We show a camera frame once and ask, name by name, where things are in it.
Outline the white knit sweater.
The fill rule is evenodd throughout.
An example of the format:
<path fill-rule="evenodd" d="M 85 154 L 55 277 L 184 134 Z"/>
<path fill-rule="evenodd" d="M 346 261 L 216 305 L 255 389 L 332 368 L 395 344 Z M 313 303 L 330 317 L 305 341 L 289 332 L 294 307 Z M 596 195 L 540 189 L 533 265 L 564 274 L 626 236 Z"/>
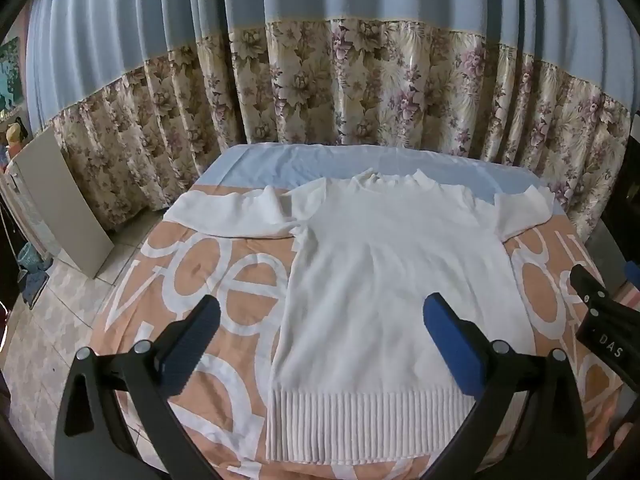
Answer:
<path fill-rule="evenodd" d="M 472 408 L 424 326 L 431 294 L 487 337 L 534 352 L 504 244 L 553 208 L 544 186 L 485 202 L 422 172 L 366 171 L 282 194 L 191 191 L 166 220 L 216 237 L 292 237 L 266 454 L 361 465 L 440 451 Z"/>

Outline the blue floor mat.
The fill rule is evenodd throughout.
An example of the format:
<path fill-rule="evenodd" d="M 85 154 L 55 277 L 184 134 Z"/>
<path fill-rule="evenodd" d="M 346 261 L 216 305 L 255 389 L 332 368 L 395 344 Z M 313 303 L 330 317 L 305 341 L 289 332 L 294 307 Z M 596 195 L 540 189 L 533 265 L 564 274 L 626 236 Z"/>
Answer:
<path fill-rule="evenodd" d="M 33 244 L 27 243 L 17 255 L 18 288 L 24 303 L 32 309 L 49 279 L 51 257 L 41 258 Z"/>

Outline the leaning white board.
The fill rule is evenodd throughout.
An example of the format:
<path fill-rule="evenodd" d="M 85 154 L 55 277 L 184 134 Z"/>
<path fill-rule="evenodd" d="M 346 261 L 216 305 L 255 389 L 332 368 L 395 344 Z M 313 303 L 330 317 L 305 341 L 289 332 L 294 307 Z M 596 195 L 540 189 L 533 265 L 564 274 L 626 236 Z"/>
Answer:
<path fill-rule="evenodd" d="M 18 206 L 44 253 L 95 278 L 114 244 L 82 196 L 52 128 L 35 136 L 6 170 Z"/>

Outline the blue floral curtain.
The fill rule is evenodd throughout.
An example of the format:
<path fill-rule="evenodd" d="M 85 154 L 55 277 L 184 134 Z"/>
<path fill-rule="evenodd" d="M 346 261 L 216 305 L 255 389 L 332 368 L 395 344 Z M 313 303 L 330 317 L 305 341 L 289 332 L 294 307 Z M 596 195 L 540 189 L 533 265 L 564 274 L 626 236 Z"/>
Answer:
<path fill-rule="evenodd" d="M 523 167 L 588 237 L 639 108 L 639 34 L 617 0 L 32 0 L 26 94 L 105 229 L 279 142 Z"/>

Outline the wall picture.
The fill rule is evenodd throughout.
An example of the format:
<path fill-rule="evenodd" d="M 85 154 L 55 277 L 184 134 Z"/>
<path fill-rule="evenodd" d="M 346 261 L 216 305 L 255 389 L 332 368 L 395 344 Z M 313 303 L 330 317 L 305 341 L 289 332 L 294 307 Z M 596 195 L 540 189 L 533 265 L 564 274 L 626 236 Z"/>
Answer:
<path fill-rule="evenodd" d="M 14 37 L 0 48 L 0 106 L 1 113 L 12 112 L 24 100 L 21 66 L 20 38 Z"/>

